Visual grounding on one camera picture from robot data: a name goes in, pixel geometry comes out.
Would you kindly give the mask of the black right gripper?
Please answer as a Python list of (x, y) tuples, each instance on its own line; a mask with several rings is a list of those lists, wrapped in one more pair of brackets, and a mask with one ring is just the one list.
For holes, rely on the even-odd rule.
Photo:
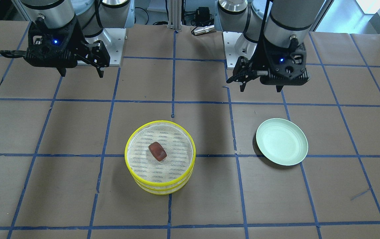
[(56, 68), (65, 77), (67, 68), (77, 67), (78, 61), (96, 68), (104, 77), (104, 69), (110, 66), (111, 57), (104, 42), (88, 43), (77, 16), (59, 28), (48, 27), (48, 17), (38, 15), (28, 30), (26, 50), (0, 50), (6, 58), (23, 58), (34, 67)]

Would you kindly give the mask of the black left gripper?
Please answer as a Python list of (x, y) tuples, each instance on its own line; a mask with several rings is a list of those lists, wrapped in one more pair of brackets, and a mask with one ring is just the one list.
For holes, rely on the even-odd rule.
[(253, 58), (237, 58), (233, 75), (226, 83), (237, 82), (240, 92), (245, 91), (249, 81), (258, 77), (262, 84), (276, 86), (278, 93), (284, 86), (302, 86), (310, 80), (306, 57), (305, 45), (295, 35), (290, 36), (290, 43), (286, 47), (272, 44), (263, 35)]

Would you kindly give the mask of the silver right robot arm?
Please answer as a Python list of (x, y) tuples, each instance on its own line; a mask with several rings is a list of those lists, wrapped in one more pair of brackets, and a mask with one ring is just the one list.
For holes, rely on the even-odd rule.
[(79, 62), (96, 68), (100, 78), (118, 50), (112, 31), (135, 24), (133, 0), (22, 0), (31, 20), (26, 50), (1, 50), (6, 58), (23, 58), (33, 67), (66, 70)]

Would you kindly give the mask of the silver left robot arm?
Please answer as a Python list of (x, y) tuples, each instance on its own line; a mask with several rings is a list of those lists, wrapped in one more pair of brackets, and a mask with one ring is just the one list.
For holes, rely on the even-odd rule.
[(322, 0), (266, 0), (265, 9), (259, 11), (260, 0), (217, 0), (216, 30), (241, 33), (255, 44), (253, 53), (237, 58), (227, 83), (236, 82), (244, 91), (249, 81), (259, 79), (263, 85), (275, 86), (277, 92), (284, 86), (307, 83), (304, 39), (323, 4)]

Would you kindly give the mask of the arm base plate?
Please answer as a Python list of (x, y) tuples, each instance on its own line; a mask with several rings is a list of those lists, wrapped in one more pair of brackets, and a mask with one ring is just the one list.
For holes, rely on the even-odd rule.
[(234, 69), (237, 59), (244, 56), (250, 59), (257, 44), (247, 40), (240, 32), (223, 32), (224, 53), (226, 56), (227, 69)]
[(97, 36), (85, 38), (87, 42), (94, 43), (97, 40), (103, 41), (110, 55), (110, 66), (119, 67), (122, 63), (127, 29), (123, 28), (107, 28)]

